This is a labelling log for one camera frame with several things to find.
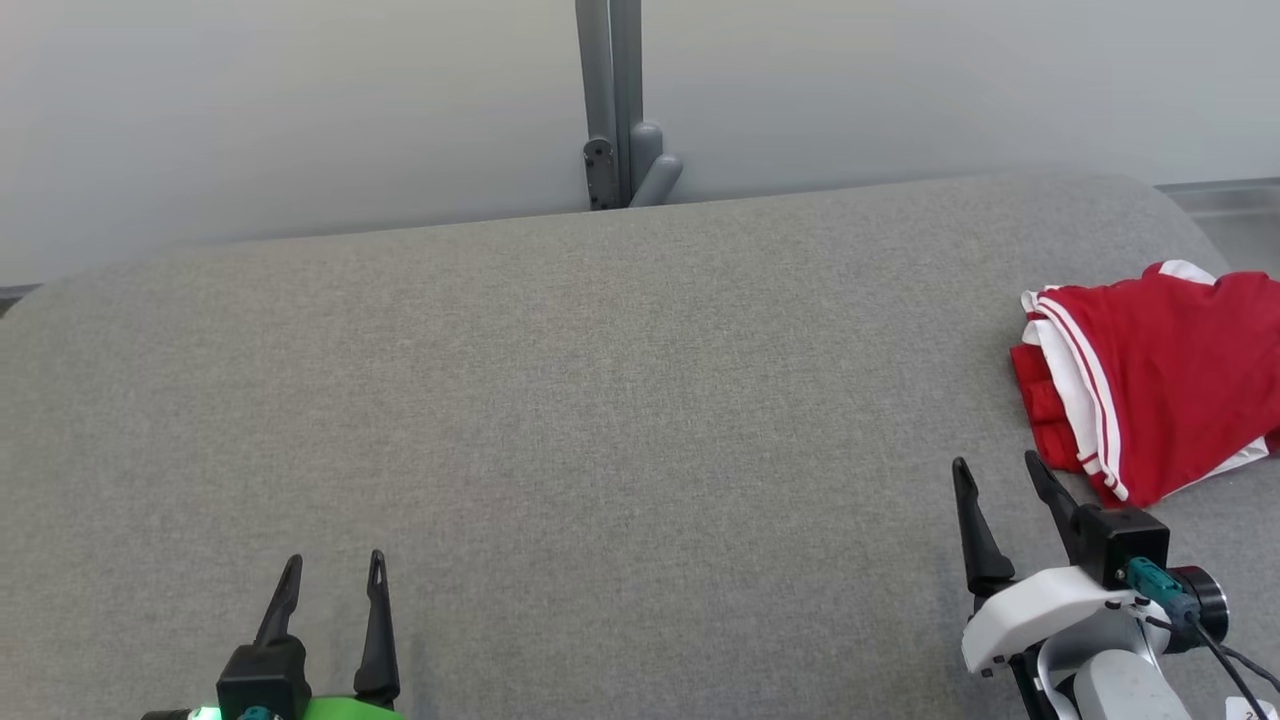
green robotic arm part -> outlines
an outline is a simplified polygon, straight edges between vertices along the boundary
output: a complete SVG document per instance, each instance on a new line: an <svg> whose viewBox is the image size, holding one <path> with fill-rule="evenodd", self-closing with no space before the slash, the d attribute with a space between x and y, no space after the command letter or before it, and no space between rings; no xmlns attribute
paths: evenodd
<svg viewBox="0 0 1280 720"><path fill-rule="evenodd" d="M353 697L311 697L303 673L307 651L288 633L301 582L302 556L294 555L284 565L253 643L236 648L218 678L216 707L147 712L142 720L403 720L393 705L399 696L399 669L381 551L375 550L369 561L369 626Z"/></svg>

red and white garment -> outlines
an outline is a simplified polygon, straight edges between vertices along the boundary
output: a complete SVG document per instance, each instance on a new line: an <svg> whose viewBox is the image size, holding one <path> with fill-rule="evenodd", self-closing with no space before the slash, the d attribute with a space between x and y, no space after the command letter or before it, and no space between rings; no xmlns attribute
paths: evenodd
<svg viewBox="0 0 1280 720"><path fill-rule="evenodd" d="M1014 369L1050 466L1140 507L1280 448L1280 283L1185 260L1023 293Z"/></svg>

red cloth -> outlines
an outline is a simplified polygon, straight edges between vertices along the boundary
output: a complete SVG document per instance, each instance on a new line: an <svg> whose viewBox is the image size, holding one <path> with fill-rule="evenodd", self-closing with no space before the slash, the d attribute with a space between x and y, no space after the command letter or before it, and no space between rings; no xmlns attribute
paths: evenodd
<svg viewBox="0 0 1280 720"><path fill-rule="evenodd" d="M1160 270L1156 264L1112 286L1044 290L1036 301L1101 405L1103 477L1138 506L1199 480L1262 436L1268 450L1280 446L1280 283L1231 273L1206 284ZM1037 352L1012 351L1023 401L1041 454L1070 470L1071 459L1080 461L1075 439L1070 425L1051 429L1065 413L1052 382L1044 389L1048 368L1043 355L1037 365ZM1096 487L1110 496L1101 478Z"/></svg>

gray fabric surface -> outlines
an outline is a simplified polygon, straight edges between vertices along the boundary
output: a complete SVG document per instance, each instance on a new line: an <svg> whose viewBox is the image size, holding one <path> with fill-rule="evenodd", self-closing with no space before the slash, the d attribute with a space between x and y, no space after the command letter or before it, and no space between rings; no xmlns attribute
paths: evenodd
<svg viewBox="0 0 1280 720"><path fill-rule="evenodd" d="M1019 717L961 665L948 464L1021 570L1064 564L1021 466L1018 293L1167 258L1224 270L1157 192L1043 174L49 284L0 320L4 714L211 702L292 552L312 687L348 691L380 547L410 717ZM1272 669L1277 475L1155 510ZM1220 716L1210 656L1167 674Z"/></svg>

white panel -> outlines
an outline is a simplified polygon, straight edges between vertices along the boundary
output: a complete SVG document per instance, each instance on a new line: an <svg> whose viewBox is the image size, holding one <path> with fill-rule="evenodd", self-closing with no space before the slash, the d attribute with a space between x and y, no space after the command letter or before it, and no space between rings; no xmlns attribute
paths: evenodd
<svg viewBox="0 0 1280 720"><path fill-rule="evenodd" d="M573 4L0 3L0 286L586 209Z"/></svg>
<svg viewBox="0 0 1280 720"><path fill-rule="evenodd" d="M644 6L673 201L1073 167L1280 174L1274 0L698 0Z"/></svg>

